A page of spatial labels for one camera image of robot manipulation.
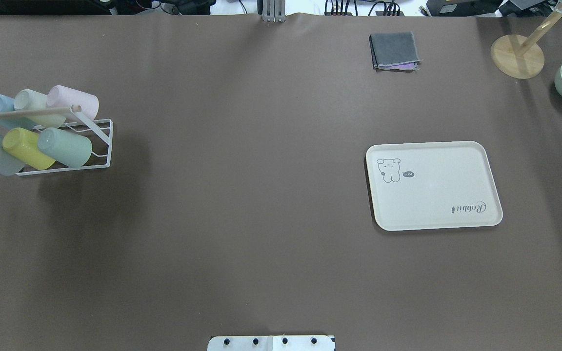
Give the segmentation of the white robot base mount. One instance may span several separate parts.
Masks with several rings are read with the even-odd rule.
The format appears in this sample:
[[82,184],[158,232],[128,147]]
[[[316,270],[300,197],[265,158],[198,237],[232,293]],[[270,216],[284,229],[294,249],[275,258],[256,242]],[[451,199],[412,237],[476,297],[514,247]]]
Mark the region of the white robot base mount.
[[212,337],[208,351],[335,351],[329,335],[234,335]]

